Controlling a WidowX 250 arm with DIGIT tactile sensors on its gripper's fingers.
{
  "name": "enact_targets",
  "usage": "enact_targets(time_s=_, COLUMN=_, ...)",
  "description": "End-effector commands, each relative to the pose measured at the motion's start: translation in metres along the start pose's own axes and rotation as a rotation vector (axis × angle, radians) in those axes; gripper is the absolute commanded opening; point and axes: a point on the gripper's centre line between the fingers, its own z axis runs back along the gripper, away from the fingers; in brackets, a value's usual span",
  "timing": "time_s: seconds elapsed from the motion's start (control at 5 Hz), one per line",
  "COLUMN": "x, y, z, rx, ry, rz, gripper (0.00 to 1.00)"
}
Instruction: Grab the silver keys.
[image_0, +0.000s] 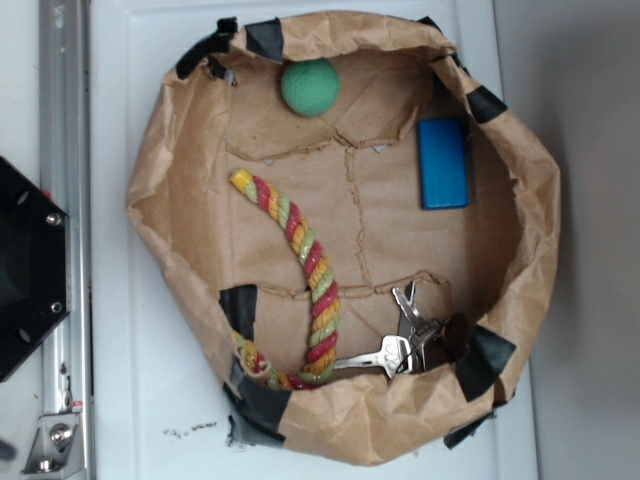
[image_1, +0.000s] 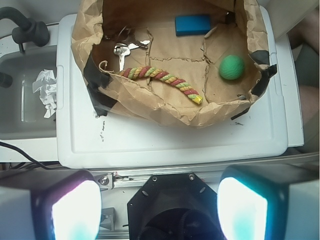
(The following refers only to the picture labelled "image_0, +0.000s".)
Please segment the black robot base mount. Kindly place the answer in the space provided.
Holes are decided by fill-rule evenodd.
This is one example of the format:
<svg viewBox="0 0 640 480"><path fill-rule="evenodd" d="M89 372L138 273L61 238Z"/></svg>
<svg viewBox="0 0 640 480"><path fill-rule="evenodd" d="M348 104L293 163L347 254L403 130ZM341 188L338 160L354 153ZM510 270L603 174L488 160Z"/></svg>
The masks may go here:
<svg viewBox="0 0 640 480"><path fill-rule="evenodd" d="M67 214L1 160L1 380L66 317Z"/></svg>

